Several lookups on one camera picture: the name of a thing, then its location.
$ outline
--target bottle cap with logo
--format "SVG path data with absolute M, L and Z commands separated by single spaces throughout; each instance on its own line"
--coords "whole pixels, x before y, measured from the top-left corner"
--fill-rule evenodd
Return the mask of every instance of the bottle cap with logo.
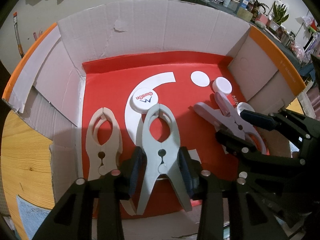
M 134 111 L 146 114 L 152 106 L 158 103 L 158 95 L 150 88 L 140 88 L 135 91 L 131 100 Z

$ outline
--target snake plant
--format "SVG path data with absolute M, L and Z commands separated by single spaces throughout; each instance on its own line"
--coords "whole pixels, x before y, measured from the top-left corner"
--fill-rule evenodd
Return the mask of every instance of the snake plant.
M 281 25 L 289 18 L 289 14 L 285 15 L 287 10 L 288 10 L 288 8 L 284 4 L 283 5 L 276 5 L 276 2 L 274 2 L 273 3 L 272 20 L 276 24 Z

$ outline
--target plant pot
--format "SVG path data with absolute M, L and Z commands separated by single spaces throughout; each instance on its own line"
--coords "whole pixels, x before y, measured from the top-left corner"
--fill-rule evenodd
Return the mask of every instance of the plant pot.
M 280 26 L 276 24 L 273 20 L 270 21 L 268 30 L 271 31 L 274 35 L 276 35 L 276 32 L 279 28 Z

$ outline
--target red surface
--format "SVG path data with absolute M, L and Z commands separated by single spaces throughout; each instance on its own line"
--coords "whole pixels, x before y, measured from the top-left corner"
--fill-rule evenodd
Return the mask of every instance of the red surface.
M 125 55 L 84 63 L 83 67 L 87 73 L 82 117 L 84 177 L 87 178 L 89 173 L 89 158 L 85 150 L 86 131 L 96 110 L 107 107 L 113 111 L 123 140 L 120 162 L 126 160 L 130 158 L 135 147 L 124 123 L 124 109 L 130 93 L 141 81 L 150 76 L 173 72 L 176 82 L 160 85 L 154 91 L 159 96 L 159 103 L 169 107 L 176 118 L 181 146 L 186 146 L 188 150 L 196 149 L 204 169 L 221 179 L 234 180 L 237 176 L 237 159 L 224 153 L 215 139 L 214 127 L 199 117 L 192 108 L 197 102 L 205 102 L 214 109 L 219 108 L 210 100 L 210 95 L 213 93 L 211 83 L 219 76 L 224 76 L 232 84 L 232 94 L 228 96 L 230 102 L 235 105 L 232 96 L 235 96 L 238 102 L 245 102 L 239 86 L 227 69 L 231 60 L 231 57 L 209 53 L 174 51 Z M 190 75 L 197 70 L 209 76 L 210 86 L 198 87 L 193 84 Z M 150 131 L 156 139 L 164 140 L 169 129 L 164 122 L 155 120 Z M 105 122 L 98 132 L 99 142 L 102 144 L 107 141 L 110 134 L 110 123 Z M 133 201 L 137 206 L 140 192 L 139 190 L 136 192 Z M 181 210 L 181 206 L 170 182 L 161 180 L 153 189 L 144 215 L 134 218 L 163 215 L 178 210 Z M 121 212 L 123 218 L 132 218 L 123 209 Z

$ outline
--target bottle cap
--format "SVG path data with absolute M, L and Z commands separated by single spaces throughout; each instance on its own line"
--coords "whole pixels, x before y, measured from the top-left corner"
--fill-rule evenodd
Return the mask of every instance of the bottle cap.
M 146 114 L 152 106 L 158 103 L 158 95 L 150 88 L 140 88 L 135 91 L 131 100 L 134 111 Z
M 215 92 L 220 91 L 227 96 L 232 92 L 232 85 L 228 79 L 224 77 L 217 77 L 216 80 L 212 83 L 212 89 Z

